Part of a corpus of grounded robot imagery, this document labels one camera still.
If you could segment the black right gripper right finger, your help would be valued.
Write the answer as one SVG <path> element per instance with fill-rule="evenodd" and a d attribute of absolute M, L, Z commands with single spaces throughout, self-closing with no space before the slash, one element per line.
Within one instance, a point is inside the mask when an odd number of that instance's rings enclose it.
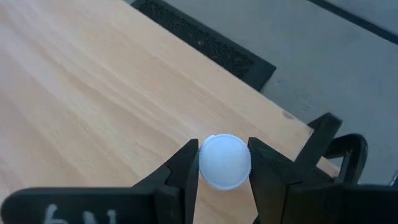
<path fill-rule="evenodd" d="M 398 224 L 398 188 L 320 183 L 258 138 L 248 148 L 253 224 Z"/>

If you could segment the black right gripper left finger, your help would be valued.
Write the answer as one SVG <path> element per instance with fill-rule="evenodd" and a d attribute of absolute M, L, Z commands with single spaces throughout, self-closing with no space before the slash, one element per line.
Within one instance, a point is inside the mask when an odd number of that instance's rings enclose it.
<path fill-rule="evenodd" d="M 189 140 L 132 187 L 40 187 L 10 194 L 4 224 L 192 224 L 199 143 Z"/>

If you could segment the pink medicine bottle white cap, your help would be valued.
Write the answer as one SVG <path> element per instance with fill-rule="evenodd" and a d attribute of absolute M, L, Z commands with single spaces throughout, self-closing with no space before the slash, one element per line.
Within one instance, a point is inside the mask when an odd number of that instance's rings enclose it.
<path fill-rule="evenodd" d="M 238 188 L 247 181 L 251 169 L 251 153 L 237 136 L 211 135 L 200 146 L 199 170 L 214 189 Z"/>

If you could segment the black clamp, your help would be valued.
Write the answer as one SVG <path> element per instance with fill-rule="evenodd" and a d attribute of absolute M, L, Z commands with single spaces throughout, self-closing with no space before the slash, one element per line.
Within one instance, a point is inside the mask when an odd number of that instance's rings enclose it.
<path fill-rule="evenodd" d="M 313 129 L 295 164 L 316 183 L 357 184 L 368 158 L 368 142 L 361 134 L 337 137 L 342 120 L 325 113 L 308 123 Z"/>

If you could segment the black perforated metal plate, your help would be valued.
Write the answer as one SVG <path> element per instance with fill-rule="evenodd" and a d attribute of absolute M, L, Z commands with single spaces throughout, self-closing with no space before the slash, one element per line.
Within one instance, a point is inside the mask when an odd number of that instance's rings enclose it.
<path fill-rule="evenodd" d="M 275 65 L 163 0 L 135 0 L 131 6 L 258 92 L 276 71 Z"/>

